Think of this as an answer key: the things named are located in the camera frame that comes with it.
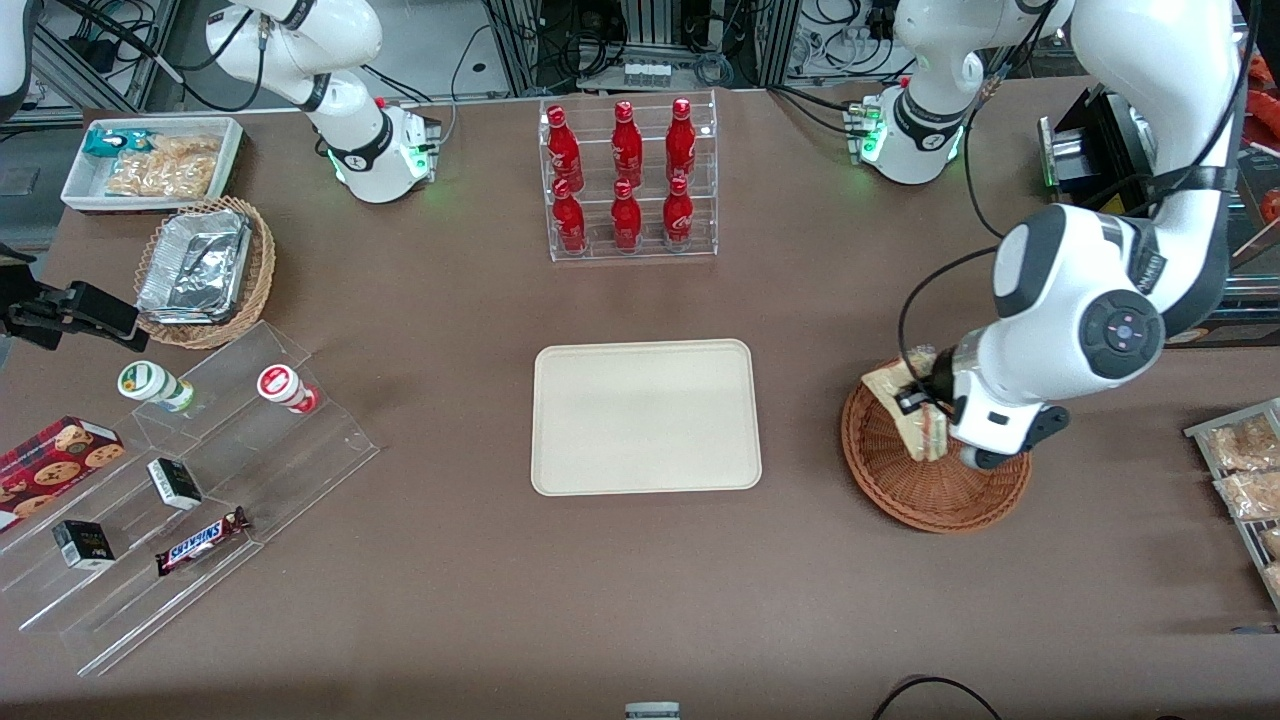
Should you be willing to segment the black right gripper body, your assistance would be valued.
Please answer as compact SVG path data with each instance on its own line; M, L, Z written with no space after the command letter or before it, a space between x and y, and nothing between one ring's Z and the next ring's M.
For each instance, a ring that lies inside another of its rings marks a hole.
M36 299L42 286L35 279L31 270L38 259L28 252L1 246L1 322L3 337L23 340L37 347L45 347L46 337L42 331L36 331L32 336L23 325L14 319L13 309L22 302Z

